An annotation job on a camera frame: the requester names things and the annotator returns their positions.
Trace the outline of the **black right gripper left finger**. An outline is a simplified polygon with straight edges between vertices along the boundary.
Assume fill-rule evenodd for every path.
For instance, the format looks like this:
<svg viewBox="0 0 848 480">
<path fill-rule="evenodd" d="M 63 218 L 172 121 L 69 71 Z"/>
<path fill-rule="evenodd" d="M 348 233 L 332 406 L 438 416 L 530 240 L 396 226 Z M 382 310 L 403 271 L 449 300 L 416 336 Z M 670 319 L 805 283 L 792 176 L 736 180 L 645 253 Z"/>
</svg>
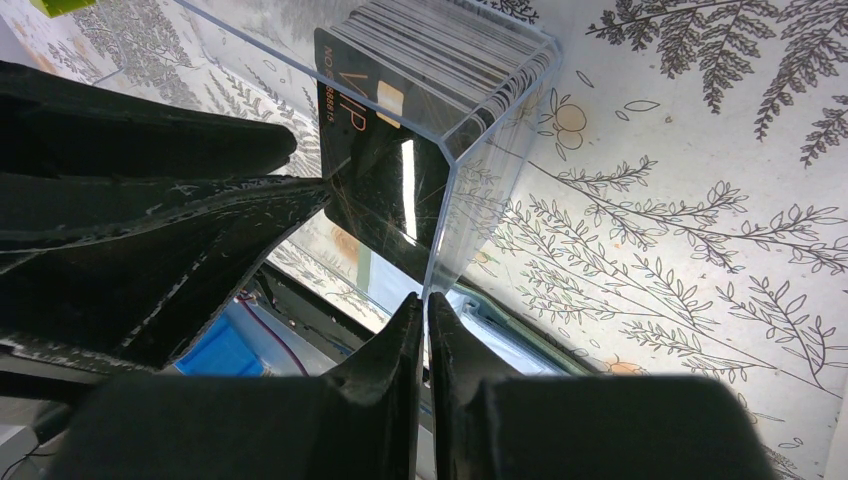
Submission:
<svg viewBox="0 0 848 480">
<path fill-rule="evenodd" d="M 73 416 L 50 479 L 411 479 L 421 300 L 313 377 L 127 375 Z"/>
</svg>

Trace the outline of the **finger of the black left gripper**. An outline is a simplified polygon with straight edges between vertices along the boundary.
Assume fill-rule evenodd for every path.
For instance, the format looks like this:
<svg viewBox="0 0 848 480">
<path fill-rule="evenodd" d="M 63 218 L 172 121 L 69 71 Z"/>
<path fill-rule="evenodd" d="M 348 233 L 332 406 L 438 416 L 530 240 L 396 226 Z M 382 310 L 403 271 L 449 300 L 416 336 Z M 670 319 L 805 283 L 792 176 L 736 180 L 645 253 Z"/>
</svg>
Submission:
<svg viewBox="0 0 848 480">
<path fill-rule="evenodd" d="M 159 369 L 328 202 L 319 179 L 1 178 L 1 341 L 85 370 Z"/>
<path fill-rule="evenodd" d="M 277 124 L 187 110 L 1 64 L 1 170 L 37 177 L 234 178 L 286 165 Z"/>
</svg>

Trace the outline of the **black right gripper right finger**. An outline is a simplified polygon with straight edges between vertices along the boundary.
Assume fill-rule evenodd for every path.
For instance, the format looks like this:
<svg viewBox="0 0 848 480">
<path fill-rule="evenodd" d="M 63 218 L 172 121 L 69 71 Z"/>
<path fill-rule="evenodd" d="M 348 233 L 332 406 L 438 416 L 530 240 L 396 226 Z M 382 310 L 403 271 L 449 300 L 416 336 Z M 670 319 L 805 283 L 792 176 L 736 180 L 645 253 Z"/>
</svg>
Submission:
<svg viewBox="0 0 848 480">
<path fill-rule="evenodd" d="M 530 376 L 427 301 L 441 479 L 771 479 L 746 413 L 697 376 Z"/>
</svg>

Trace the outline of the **clear card box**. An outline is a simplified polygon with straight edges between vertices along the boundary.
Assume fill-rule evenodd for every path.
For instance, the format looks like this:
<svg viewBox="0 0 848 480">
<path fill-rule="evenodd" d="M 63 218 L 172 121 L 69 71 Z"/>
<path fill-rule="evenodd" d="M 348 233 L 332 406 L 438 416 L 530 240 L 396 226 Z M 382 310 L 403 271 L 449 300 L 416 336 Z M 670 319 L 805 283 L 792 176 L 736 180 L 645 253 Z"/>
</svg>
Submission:
<svg viewBox="0 0 848 480">
<path fill-rule="evenodd" d="M 203 51 L 307 121 L 325 216 L 446 291 L 536 137 L 558 39 L 478 1 L 187 1 Z"/>
</svg>

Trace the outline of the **green card holder wallet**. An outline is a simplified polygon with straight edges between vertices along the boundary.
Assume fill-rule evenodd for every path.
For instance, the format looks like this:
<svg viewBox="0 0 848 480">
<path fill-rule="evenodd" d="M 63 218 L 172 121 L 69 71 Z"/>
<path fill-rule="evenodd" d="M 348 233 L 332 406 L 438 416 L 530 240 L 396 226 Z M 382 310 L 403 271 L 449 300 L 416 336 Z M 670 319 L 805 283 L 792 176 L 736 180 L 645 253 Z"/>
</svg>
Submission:
<svg viewBox="0 0 848 480">
<path fill-rule="evenodd" d="M 485 295 L 456 285 L 446 298 L 461 324 L 512 368 L 532 376 L 586 376 L 599 371 L 546 340 Z"/>
</svg>

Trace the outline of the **dark credit card stack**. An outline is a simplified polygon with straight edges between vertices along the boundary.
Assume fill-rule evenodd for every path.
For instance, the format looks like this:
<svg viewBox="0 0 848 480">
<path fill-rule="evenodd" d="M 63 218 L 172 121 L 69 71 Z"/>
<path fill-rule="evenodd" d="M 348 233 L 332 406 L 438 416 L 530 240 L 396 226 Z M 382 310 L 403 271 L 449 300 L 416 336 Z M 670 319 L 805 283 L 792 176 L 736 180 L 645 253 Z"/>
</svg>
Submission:
<svg viewBox="0 0 848 480">
<path fill-rule="evenodd" d="M 464 149 L 559 58 L 550 38 L 463 1 L 369 1 L 331 35 L 376 61 L 382 109 Z"/>
</svg>

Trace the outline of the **purple white green block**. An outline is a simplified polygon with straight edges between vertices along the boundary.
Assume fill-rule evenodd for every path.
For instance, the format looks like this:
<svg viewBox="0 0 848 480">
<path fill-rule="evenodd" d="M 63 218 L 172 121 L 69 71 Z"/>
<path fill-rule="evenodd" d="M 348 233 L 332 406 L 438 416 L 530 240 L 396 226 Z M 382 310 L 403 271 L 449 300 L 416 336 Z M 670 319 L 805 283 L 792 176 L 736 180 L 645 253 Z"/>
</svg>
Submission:
<svg viewBox="0 0 848 480">
<path fill-rule="evenodd" d="M 48 18 L 56 18 L 94 5 L 97 0 L 30 0 L 30 3 Z"/>
</svg>

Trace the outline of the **floral patterned table mat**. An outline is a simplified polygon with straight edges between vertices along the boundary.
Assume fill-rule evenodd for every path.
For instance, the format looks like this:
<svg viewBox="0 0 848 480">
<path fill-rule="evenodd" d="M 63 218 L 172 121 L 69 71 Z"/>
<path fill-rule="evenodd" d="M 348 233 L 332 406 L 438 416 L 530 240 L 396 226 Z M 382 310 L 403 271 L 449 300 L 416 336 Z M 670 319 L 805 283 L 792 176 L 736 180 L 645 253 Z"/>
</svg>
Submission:
<svg viewBox="0 0 848 480">
<path fill-rule="evenodd" d="M 320 173 L 314 87 L 201 53 L 175 1 L 50 19 L 1 1 L 1 55 L 183 108 L 285 124 Z M 847 1 L 480 1 L 566 58 L 505 218 L 463 274 L 616 375 L 729 384 L 780 479 L 847 479 Z M 373 330 L 376 255 L 317 216 L 269 258 Z"/>
</svg>

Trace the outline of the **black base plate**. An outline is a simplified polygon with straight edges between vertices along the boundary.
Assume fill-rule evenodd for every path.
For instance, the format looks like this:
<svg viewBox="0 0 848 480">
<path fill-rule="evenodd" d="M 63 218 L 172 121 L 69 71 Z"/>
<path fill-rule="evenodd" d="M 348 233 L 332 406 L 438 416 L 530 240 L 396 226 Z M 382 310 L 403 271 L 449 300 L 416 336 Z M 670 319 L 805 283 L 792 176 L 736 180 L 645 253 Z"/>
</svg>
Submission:
<svg viewBox="0 0 848 480">
<path fill-rule="evenodd" d="M 416 292 L 403 296 L 373 331 L 272 266 L 260 267 L 250 289 L 260 295 L 260 306 L 334 362 L 326 374 L 334 384 L 421 384 L 422 302 Z"/>
</svg>

